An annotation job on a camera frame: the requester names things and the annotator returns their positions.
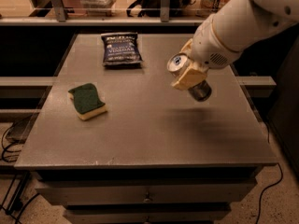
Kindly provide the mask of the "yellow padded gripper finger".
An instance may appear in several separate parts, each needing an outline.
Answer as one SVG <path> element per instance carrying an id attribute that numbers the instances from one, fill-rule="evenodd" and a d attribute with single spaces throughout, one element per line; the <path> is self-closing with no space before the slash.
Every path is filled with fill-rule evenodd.
<path id="1" fill-rule="evenodd" d="M 189 58 L 192 57 L 192 39 L 190 38 L 180 50 L 181 53 L 186 54 Z"/>
<path id="2" fill-rule="evenodd" d="M 191 62 L 171 83 L 177 90 L 185 91 L 206 80 L 208 67 L 198 62 Z"/>

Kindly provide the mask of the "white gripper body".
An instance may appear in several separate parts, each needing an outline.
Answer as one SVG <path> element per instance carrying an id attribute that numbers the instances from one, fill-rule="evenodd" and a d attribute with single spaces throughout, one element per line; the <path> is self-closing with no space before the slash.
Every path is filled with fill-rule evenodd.
<path id="1" fill-rule="evenodd" d="M 241 53 L 223 45 L 213 28 L 215 14 L 210 15 L 192 38 L 191 58 L 210 69 L 222 69 L 236 61 Z"/>

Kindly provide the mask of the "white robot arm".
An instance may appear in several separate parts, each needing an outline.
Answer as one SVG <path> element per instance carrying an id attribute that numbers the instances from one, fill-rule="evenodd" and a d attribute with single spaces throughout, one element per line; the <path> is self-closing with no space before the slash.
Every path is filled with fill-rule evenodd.
<path id="1" fill-rule="evenodd" d="M 251 45 L 299 22 L 299 0 L 230 0 L 197 28 L 181 49 L 186 64 L 172 86 L 184 91 L 236 61 Z"/>

